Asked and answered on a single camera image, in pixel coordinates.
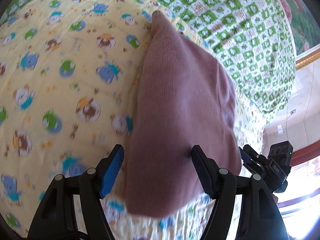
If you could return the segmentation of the pink knit sweater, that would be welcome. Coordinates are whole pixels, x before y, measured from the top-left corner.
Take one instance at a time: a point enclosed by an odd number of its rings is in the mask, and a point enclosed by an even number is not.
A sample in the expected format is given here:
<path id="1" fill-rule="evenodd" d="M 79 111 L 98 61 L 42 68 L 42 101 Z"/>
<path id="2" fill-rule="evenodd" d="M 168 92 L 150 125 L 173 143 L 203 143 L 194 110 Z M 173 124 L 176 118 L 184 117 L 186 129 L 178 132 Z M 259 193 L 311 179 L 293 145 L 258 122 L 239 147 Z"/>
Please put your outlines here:
<path id="1" fill-rule="evenodd" d="M 125 204 L 130 214 L 164 218 L 202 193 L 193 146 L 232 174 L 242 164 L 235 89 L 223 66 L 160 11 L 152 14 L 151 36 L 125 151 Z"/>

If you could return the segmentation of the green white checkered bedsheet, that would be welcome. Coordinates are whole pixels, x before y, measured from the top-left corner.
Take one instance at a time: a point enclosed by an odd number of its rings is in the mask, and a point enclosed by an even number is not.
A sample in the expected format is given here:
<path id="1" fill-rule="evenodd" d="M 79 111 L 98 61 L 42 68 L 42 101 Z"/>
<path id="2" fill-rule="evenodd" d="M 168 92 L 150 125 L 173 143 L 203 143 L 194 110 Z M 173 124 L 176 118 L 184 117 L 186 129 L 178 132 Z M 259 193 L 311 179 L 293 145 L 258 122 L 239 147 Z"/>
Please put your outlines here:
<path id="1" fill-rule="evenodd" d="M 206 48 L 240 91 L 272 120 L 295 79 L 295 45 L 282 0 L 10 0 L 1 15 L 1 63 L 18 70 L 57 67 L 118 83 L 147 49 L 151 15 Z"/>

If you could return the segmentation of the yellow cartoon animal quilt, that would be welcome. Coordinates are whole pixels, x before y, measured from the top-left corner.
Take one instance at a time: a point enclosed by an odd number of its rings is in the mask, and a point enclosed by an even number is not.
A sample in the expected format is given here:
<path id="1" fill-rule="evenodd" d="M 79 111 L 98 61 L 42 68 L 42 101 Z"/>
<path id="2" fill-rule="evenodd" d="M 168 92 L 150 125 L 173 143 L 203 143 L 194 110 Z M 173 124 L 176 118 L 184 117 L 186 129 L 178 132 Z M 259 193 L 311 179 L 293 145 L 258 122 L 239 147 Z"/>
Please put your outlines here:
<path id="1" fill-rule="evenodd" d="M 72 79 L 1 63 L 1 215 L 20 236 L 56 174 L 79 175 L 127 143 L 147 49 L 118 83 L 97 82 L 88 60 L 89 73 Z"/>

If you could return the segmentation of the red wooden window frame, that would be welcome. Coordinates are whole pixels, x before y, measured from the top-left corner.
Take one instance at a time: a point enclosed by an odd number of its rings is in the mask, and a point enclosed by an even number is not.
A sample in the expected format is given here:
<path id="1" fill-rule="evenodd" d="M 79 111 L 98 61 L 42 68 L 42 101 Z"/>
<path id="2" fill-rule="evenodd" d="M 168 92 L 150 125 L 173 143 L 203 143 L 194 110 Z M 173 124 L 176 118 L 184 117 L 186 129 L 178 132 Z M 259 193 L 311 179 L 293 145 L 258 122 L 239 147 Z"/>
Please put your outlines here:
<path id="1" fill-rule="evenodd" d="M 307 161 L 310 161 L 318 156 L 319 156 L 319 141 L 317 141 L 309 146 L 306 146 L 305 148 L 302 148 L 300 150 L 293 152 L 292 158 L 290 161 L 290 165 L 292 167 L 294 167 L 294 166 L 306 163 Z M 313 191 L 310 194 L 307 194 L 307 195 L 304 195 L 304 196 L 301 196 L 298 198 L 294 198 L 291 200 L 287 200 L 285 202 L 279 202 L 278 207 L 281 208 L 281 207 L 295 205 L 295 204 L 298 204 L 308 198 L 312 198 L 318 194 L 319 194 L 319 189 L 316 189 L 315 191 Z"/>

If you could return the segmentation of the floral picture gold frame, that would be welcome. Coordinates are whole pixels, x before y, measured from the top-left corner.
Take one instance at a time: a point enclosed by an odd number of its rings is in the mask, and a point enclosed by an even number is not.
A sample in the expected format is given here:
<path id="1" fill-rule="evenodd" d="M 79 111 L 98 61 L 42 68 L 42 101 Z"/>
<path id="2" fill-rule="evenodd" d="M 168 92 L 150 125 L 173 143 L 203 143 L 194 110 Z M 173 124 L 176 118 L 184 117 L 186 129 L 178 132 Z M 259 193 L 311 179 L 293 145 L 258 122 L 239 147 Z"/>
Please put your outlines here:
<path id="1" fill-rule="evenodd" d="M 296 46 L 296 69 L 319 59 L 319 26 L 303 0 L 280 0 Z"/>

